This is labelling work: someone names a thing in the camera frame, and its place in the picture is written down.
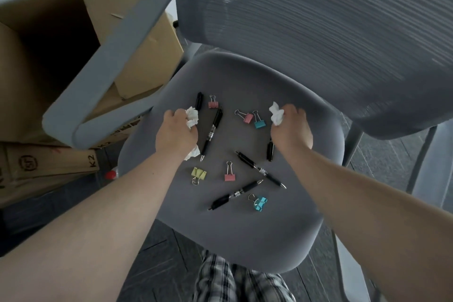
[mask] person's left arm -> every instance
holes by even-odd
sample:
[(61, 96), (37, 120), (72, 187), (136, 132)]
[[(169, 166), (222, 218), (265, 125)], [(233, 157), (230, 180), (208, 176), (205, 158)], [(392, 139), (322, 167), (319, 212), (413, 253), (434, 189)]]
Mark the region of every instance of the person's left arm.
[(167, 111), (156, 153), (0, 259), (0, 301), (116, 301), (174, 174), (197, 143)]

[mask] yellow binder clip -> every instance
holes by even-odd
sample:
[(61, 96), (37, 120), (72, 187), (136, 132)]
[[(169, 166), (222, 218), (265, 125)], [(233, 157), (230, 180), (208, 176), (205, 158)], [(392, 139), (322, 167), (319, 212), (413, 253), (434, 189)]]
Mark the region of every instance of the yellow binder clip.
[(204, 180), (206, 177), (207, 172), (202, 170), (201, 168), (193, 168), (192, 170), (192, 184), (198, 185), (200, 180)]

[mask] forearm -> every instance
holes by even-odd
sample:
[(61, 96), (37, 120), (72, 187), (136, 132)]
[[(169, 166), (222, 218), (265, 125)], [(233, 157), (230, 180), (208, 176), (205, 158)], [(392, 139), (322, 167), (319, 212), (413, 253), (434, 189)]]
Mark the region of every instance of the forearm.
[(389, 301), (440, 301), (453, 294), (450, 214), (335, 165), (307, 147), (285, 157)]
[(0, 261), (2, 301), (115, 301), (181, 162), (156, 153)]

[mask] crumpled tissue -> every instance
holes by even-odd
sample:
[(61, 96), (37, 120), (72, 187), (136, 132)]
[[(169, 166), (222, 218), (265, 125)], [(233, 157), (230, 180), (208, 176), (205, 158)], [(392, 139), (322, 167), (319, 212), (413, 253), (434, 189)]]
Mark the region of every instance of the crumpled tissue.
[[(187, 126), (189, 128), (198, 124), (198, 110), (194, 109), (193, 107), (189, 107), (189, 109), (186, 110), (186, 115), (187, 115)], [(200, 149), (198, 148), (198, 145), (196, 145), (195, 148), (191, 150), (190, 153), (184, 158), (184, 160), (189, 160), (192, 156), (198, 155), (200, 155)]]
[(270, 117), (270, 120), (275, 125), (280, 125), (281, 122), (283, 121), (283, 114), (285, 113), (285, 111), (284, 110), (280, 110), (279, 105), (277, 103), (275, 103), (275, 102), (269, 108), (269, 111), (272, 112), (272, 116)]

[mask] dark wood floor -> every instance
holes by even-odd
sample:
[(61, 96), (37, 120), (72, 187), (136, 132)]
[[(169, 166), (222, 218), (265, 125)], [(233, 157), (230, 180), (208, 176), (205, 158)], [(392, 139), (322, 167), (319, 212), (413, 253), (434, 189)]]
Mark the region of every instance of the dark wood floor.
[[(338, 113), (344, 133), (348, 122)], [(426, 132), (379, 141), (365, 135), (349, 168), (404, 190)], [(37, 198), (3, 210), (8, 231), (17, 234), (47, 224), (104, 187), (103, 175), (116, 166), (122, 143), (98, 151), (101, 170)], [(453, 183), (445, 209), (453, 212)], [(118, 301), (188, 301), (201, 263), (200, 246), (156, 221), (124, 283)], [(282, 275), (297, 301), (341, 301), (330, 229), (323, 225), (309, 256), (296, 269)]]

